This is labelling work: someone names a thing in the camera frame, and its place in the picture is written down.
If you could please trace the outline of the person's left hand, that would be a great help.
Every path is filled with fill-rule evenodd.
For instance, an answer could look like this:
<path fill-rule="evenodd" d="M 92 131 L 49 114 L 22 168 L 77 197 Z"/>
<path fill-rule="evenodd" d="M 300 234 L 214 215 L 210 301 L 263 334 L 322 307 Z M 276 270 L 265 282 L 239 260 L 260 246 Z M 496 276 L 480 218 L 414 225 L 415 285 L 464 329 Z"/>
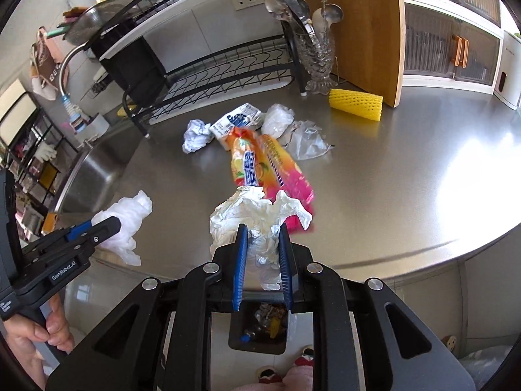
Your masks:
<path fill-rule="evenodd" d="M 35 343 L 48 343 L 66 353 L 75 347 L 73 334 L 59 294 L 49 300 L 50 313 L 46 326 L 41 326 L 19 314 L 5 321 L 6 341 L 19 363 L 35 384 L 44 390 L 47 377 L 43 370 L 43 356 Z"/>

